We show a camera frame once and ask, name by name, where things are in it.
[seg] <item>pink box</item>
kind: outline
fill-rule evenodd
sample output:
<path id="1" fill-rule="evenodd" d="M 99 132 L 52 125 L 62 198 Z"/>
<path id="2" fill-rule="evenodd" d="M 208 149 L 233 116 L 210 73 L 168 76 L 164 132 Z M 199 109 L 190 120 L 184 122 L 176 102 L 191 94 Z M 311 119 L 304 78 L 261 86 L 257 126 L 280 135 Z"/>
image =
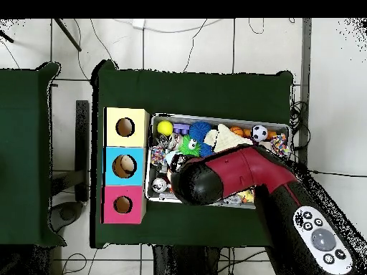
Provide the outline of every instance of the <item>pink box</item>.
<path id="1" fill-rule="evenodd" d="M 114 202 L 121 196 L 129 198 L 132 203 L 128 213 L 118 213 L 115 209 Z M 103 208 L 102 223 L 139 224 L 146 212 L 146 198 L 141 185 L 107 185 L 105 186 L 105 200 L 102 199 L 101 203 Z"/>

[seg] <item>stacked cube boxes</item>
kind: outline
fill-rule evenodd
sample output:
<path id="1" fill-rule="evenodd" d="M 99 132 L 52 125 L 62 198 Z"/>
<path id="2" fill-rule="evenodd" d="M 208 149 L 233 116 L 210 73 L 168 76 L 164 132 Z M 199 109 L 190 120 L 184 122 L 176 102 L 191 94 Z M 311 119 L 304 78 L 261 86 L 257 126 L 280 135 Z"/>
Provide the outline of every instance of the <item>stacked cube boxes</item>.
<path id="1" fill-rule="evenodd" d="M 118 122 L 128 119 L 132 133 L 126 136 L 118 133 Z M 104 109 L 103 128 L 103 189 L 102 223 L 141 223 L 146 212 L 144 196 L 144 178 L 146 169 L 146 151 L 149 126 L 149 114 L 142 109 L 106 107 Z M 134 162 L 134 173 L 128 178 L 115 174 L 113 168 L 121 164 L 122 155 Z M 124 198 L 130 208 L 116 207 L 116 201 Z"/>

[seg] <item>blue fuzzy ball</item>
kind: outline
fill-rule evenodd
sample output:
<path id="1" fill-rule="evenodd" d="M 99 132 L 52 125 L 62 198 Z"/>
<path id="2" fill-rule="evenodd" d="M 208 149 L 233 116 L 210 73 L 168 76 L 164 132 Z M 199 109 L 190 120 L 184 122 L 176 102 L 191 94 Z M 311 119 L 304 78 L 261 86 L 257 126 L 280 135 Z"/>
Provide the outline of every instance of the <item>blue fuzzy ball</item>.
<path id="1" fill-rule="evenodd" d="M 200 143 L 200 157 L 206 157 L 213 155 L 212 146 L 207 145 L 206 143 Z"/>
<path id="2" fill-rule="evenodd" d="M 202 143 L 208 131 L 211 130 L 211 125 L 204 121 L 194 122 L 190 126 L 189 135 L 190 138 Z"/>

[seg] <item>green table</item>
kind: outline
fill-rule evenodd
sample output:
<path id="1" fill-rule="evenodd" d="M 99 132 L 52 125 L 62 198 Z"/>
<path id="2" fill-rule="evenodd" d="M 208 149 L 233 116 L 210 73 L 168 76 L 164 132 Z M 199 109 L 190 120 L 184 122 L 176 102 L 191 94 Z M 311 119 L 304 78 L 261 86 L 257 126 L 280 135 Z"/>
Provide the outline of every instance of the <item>green table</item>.
<path id="1" fill-rule="evenodd" d="M 47 93 L 59 65 L 0 69 L 0 243 L 61 246 L 48 225 L 51 198 Z"/>
<path id="2" fill-rule="evenodd" d="M 93 72 L 90 243 L 266 246 L 255 210 L 148 202 L 141 225 L 101 224 L 103 108 L 289 124 L 292 74 L 194 74 L 117 71 L 102 61 Z"/>

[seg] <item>yellow ball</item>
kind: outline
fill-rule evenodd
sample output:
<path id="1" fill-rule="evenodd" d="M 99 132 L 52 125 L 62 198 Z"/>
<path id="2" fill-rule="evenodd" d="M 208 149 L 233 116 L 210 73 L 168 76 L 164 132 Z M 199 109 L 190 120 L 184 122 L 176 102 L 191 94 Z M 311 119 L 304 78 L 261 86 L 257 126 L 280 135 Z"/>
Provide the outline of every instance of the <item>yellow ball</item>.
<path id="1" fill-rule="evenodd" d="M 163 134 L 165 136 L 169 136 L 173 132 L 173 125 L 167 120 L 163 120 L 160 123 L 158 123 L 157 131 L 160 134 Z"/>

